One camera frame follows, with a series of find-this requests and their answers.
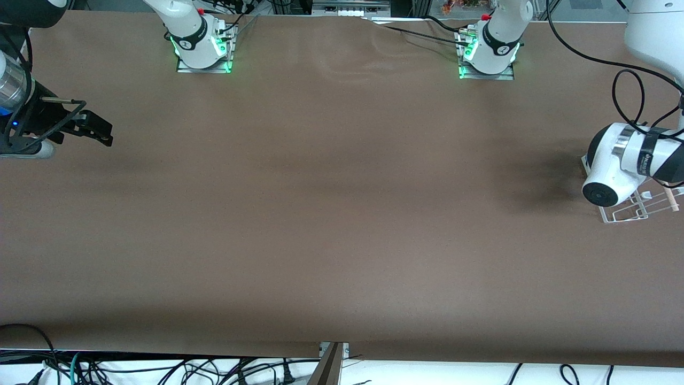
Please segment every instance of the white robot link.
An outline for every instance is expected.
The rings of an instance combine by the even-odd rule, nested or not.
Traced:
[[[684,79],[684,1],[635,0],[630,8],[624,43],[635,57]],[[680,96],[680,107],[684,107]],[[598,206],[616,206],[649,177],[678,184],[684,181],[684,116],[677,130],[635,123],[613,123],[592,140],[590,167],[582,187]]]
[[[515,60],[534,9],[530,0],[499,0],[491,18],[475,24],[475,38],[463,58],[479,72],[495,75]]]
[[[143,0],[161,18],[180,59],[193,69],[205,69],[228,54],[226,22],[200,14],[192,0]]]

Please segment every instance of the black strap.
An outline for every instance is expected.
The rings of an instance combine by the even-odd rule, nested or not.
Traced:
[[[203,17],[200,17],[202,19],[202,25],[200,26],[200,29],[197,30],[194,34],[186,37],[179,37],[174,34],[171,34],[171,38],[173,39],[174,42],[176,42],[176,45],[180,47],[181,49],[184,49],[186,51],[191,51],[195,49],[195,46],[197,45],[198,42],[200,42],[205,36],[207,35],[207,20]]]
[[[639,175],[652,176],[650,174],[650,164],[653,161],[653,150],[660,134],[665,131],[667,131],[666,128],[653,127],[646,132],[642,148],[639,150],[639,159],[637,160],[637,173]]]
[[[485,24],[482,28],[482,36],[484,37],[484,42],[487,43],[489,47],[492,47],[492,50],[496,56],[506,56],[509,52],[511,52],[511,50],[513,50],[513,48],[515,48],[515,46],[518,45],[518,42],[522,38],[521,36],[514,42],[499,41],[489,33],[489,22],[487,22],[487,24]]]

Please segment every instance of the brown tabletop surface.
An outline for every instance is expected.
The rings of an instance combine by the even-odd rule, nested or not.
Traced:
[[[623,24],[558,29],[636,62]],[[35,78],[114,145],[0,160],[2,323],[59,349],[684,362],[684,214],[606,225],[583,199],[617,69],[548,25],[513,82],[458,79],[453,46],[359,18],[260,17],[229,75],[177,74],[163,33],[115,12],[32,32]],[[644,82],[654,121],[676,93]],[[634,115],[634,81],[620,100]]]

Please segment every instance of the metal cylinder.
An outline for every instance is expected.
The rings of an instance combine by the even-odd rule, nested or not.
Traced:
[[[0,74],[0,115],[7,115],[21,107],[26,93],[26,74],[4,52],[0,55]]]

